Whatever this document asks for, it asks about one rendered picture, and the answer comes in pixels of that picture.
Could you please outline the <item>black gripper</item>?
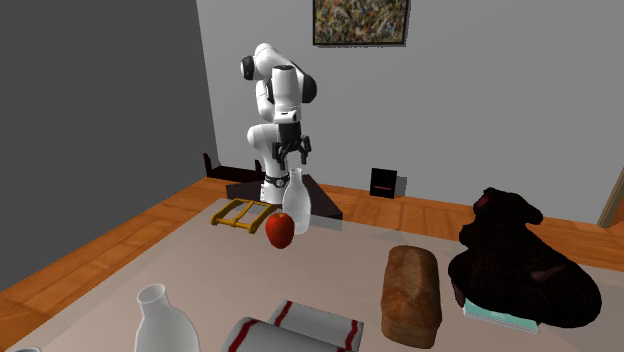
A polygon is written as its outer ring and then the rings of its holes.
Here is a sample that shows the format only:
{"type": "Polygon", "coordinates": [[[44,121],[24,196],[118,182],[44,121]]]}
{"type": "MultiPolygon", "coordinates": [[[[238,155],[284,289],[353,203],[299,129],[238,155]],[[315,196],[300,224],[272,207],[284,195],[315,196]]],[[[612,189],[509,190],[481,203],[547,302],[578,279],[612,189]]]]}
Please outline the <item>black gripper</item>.
{"type": "Polygon", "coordinates": [[[307,164],[311,143],[307,135],[301,134],[300,122],[278,125],[278,141],[272,143],[272,158],[276,160],[281,170],[286,169],[289,148],[297,148],[301,155],[301,163],[307,164]]]}

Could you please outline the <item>clear glass bottle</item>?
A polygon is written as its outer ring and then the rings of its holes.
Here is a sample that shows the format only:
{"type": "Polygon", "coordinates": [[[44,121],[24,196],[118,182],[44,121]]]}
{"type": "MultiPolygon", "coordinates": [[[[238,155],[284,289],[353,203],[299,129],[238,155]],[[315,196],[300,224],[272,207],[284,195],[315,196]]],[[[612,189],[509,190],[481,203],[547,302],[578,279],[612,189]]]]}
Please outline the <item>clear glass bottle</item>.
{"type": "Polygon", "coordinates": [[[309,192],[303,183],[302,169],[291,168],[289,175],[290,181],[284,192],[282,208],[294,221],[295,234],[302,235],[309,228],[311,200],[309,192]]]}

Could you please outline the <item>dark robot stand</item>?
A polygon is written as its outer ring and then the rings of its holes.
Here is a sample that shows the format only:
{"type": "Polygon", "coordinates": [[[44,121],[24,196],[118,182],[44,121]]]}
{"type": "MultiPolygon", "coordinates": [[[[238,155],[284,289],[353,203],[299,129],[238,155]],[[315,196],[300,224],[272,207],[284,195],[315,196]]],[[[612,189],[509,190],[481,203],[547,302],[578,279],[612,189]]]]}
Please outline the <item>dark robot stand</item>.
{"type": "MultiPolygon", "coordinates": [[[[343,219],[340,208],[331,200],[319,184],[308,174],[302,176],[311,200],[311,214],[321,217],[343,219]]],[[[260,186],[262,181],[245,182],[226,186],[228,199],[246,199],[258,201],[260,198],[260,186]]]]}

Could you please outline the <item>red apple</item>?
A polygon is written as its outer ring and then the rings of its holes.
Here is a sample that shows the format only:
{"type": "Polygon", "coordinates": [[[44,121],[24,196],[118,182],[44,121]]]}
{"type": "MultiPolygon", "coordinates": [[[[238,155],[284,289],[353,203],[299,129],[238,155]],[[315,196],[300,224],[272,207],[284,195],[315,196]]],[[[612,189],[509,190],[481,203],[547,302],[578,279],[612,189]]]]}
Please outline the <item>red apple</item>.
{"type": "Polygon", "coordinates": [[[265,232],[269,242],[278,249],[291,244],[295,234],[293,219],[282,212],[272,214],[266,221],[265,232]]]}

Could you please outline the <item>small black box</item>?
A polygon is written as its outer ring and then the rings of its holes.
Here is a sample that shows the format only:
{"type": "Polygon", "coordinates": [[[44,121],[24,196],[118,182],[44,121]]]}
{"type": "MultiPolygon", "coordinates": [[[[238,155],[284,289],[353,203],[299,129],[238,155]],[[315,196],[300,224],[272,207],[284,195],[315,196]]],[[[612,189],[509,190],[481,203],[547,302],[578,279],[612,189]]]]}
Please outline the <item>small black box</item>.
{"type": "Polygon", "coordinates": [[[372,168],[369,194],[371,196],[394,199],[397,174],[396,170],[372,168]]]}

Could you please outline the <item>white cloth with red stripes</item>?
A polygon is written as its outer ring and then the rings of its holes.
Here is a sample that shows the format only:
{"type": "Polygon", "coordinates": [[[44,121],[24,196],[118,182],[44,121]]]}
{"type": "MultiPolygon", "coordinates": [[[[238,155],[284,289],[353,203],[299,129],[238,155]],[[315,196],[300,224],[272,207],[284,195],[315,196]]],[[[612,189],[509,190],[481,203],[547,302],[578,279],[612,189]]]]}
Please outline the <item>white cloth with red stripes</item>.
{"type": "Polygon", "coordinates": [[[244,317],[220,352],[359,352],[364,323],[282,299],[271,317],[244,317]]]}

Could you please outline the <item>brown bread loaf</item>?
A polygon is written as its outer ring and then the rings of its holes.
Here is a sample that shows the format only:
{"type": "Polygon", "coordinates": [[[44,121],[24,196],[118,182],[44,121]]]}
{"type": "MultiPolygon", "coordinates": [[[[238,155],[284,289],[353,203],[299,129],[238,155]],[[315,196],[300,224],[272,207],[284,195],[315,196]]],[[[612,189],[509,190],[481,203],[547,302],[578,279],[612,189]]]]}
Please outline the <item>brown bread loaf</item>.
{"type": "Polygon", "coordinates": [[[399,344],[430,349],[442,322],[438,262],[430,251],[393,247],[384,272],[381,308],[383,335],[399,344]]]}

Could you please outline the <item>white glass vase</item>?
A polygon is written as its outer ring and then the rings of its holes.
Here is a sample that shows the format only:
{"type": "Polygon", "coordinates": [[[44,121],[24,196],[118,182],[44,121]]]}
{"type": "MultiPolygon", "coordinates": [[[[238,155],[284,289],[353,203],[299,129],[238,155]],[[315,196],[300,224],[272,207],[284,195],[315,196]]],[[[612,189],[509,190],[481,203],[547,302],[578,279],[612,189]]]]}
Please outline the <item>white glass vase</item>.
{"type": "Polygon", "coordinates": [[[160,283],[144,287],[137,295],[142,319],[134,352],[201,352],[199,335],[180,309],[170,304],[160,283]]]}

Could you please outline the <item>dark plush animal figure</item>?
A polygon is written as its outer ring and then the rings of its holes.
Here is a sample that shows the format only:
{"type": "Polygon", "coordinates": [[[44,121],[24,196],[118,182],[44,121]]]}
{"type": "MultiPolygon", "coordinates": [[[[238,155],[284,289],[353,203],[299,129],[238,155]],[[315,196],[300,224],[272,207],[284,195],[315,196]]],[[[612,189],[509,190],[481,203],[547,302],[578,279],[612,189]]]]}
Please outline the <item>dark plush animal figure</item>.
{"type": "Polygon", "coordinates": [[[462,227],[466,250],[448,265],[455,300],[559,328],[586,326],[599,316],[602,296],[577,263],[529,230],[544,220],[517,193],[488,187],[462,227]]]}

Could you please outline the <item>teal book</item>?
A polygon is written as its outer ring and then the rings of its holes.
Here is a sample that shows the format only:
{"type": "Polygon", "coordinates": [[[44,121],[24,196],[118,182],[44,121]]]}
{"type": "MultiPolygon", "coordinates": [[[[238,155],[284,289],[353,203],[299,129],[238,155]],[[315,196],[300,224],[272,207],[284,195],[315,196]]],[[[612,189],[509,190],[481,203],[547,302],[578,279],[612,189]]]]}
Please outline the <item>teal book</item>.
{"type": "Polygon", "coordinates": [[[519,318],[506,313],[499,313],[484,309],[475,305],[468,299],[465,300],[463,306],[463,314],[465,317],[475,319],[482,322],[491,323],[497,326],[538,335],[540,330],[538,324],[529,319],[519,318]]]}

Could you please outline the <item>yellow frame tool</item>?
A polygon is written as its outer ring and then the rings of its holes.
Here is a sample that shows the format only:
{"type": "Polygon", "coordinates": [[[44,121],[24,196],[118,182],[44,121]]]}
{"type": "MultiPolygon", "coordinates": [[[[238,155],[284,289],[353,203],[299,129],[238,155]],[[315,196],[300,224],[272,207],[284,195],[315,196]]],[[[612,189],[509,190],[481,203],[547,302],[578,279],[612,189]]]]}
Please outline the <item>yellow frame tool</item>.
{"type": "Polygon", "coordinates": [[[277,206],[273,204],[235,198],[211,217],[210,224],[240,228],[255,234],[276,210],[277,206]]]}

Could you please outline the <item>framed abstract wall picture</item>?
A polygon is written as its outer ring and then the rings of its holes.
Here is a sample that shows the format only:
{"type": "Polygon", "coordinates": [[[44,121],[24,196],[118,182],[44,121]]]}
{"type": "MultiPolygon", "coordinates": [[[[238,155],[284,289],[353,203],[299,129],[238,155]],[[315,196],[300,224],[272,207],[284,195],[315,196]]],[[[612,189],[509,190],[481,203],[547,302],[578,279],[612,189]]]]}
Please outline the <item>framed abstract wall picture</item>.
{"type": "Polygon", "coordinates": [[[313,44],[401,46],[409,12],[410,0],[313,0],[313,44]]]}

